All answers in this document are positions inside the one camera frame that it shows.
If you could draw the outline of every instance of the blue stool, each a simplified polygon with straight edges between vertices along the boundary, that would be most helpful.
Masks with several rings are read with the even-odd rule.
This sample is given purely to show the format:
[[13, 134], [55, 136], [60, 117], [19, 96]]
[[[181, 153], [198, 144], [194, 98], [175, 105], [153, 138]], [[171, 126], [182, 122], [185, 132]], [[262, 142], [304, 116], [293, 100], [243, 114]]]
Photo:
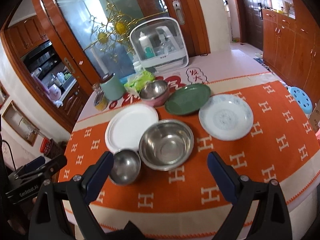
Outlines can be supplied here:
[[301, 109], [305, 114], [312, 113], [312, 103], [308, 95], [300, 88], [290, 87], [288, 89], [289, 93], [294, 96]]

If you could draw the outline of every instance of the mint green canister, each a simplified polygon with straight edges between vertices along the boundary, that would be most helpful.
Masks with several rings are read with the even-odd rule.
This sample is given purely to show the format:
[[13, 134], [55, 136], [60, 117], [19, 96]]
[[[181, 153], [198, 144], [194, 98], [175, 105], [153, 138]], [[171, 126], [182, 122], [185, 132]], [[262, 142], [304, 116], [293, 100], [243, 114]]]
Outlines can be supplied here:
[[124, 86], [114, 73], [104, 76], [101, 80], [100, 87], [103, 90], [105, 97], [110, 101], [120, 99], [126, 92]]

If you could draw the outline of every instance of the cardboard box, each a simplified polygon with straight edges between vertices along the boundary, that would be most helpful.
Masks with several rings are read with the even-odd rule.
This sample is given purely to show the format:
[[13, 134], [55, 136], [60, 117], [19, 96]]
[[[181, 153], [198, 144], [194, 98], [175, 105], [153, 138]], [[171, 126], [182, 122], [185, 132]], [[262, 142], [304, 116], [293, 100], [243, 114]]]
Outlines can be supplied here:
[[316, 106], [316, 108], [313, 110], [309, 117], [309, 123], [311, 124], [313, 130], [317, 132], [319, 130], [320, 125], [320, 100]]

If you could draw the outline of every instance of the black cable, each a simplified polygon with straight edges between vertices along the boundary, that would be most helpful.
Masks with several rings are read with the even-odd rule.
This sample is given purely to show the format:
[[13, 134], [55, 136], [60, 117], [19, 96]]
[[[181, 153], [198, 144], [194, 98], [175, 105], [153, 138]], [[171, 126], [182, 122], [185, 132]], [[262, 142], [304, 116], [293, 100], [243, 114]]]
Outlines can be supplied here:
[[10, 145], [9, 145], [9, 143], [8, 143], [7, 141], [5, 141], [5, 140], [2, 140], [2, 143], [6, 143], [6, 144], [8, 145], [9, 151], [10, 151], [10, 154], [11, 154], [12, 163], [13, 163], [13, 166], [14, 166], [14, 171], [16, 171], [17, 169], [16, 169], [16, 165], [14, 164], [13, 155], [12, 155], [12, 151], [11, 151]]

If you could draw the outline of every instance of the frosted glass panel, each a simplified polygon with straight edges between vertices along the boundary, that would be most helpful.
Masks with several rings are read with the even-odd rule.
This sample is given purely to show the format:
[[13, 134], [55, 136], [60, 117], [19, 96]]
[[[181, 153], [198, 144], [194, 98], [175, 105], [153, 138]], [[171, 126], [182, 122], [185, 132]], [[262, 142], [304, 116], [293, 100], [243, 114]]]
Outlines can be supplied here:
[[155, 17], [169, 16], [164, 0], [56, 0], [97, 73], [119, 78], [134, 73], [130, 31]]

